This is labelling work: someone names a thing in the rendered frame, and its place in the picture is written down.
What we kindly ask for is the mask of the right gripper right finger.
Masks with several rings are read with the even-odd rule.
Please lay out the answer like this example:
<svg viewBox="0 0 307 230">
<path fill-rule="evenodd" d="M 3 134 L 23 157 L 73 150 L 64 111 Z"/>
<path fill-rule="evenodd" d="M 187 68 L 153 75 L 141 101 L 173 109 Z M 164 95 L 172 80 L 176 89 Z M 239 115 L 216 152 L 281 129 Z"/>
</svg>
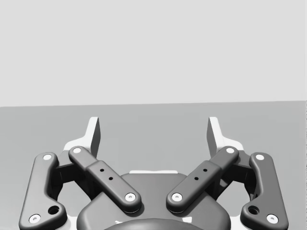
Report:
<svg viewBox="0 0 307 230">
<path fill-rule="evenodd" d="M 203 161 L 166 197 L 172 213 L 186 211 L 202 194 L 217 199 L 232 182 L 242 183 L 249 196 L 239 215 L 250 230 L 288 230 L 289 221 L 271 155 L 245 153 L 242 144 L 226 138 L 217 117 L 209 117 L 207 143 L 211 158 Z"/>
</svg>

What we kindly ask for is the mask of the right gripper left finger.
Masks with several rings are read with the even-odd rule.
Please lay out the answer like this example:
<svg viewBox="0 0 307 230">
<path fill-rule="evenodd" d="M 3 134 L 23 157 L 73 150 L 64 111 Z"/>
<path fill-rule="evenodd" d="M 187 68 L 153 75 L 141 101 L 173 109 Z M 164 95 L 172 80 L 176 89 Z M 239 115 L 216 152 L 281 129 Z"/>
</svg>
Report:
<svg viewBox="0 0 307 230">
<path fill-rule="evenodd" d="M 141 208 L 141 195 L 96 158 L 100 134 L 99 118 L 91 117 L 85 135 L 66 143 L 60 156 L 45 152 L 35 157 L 19 219 L 20 230 L 60 230 L 66 226 L 70 218 L 58 196 L 63 185 L 71 181 L 90 199 L 103 192 L 124 213 Z"/>
</svg>

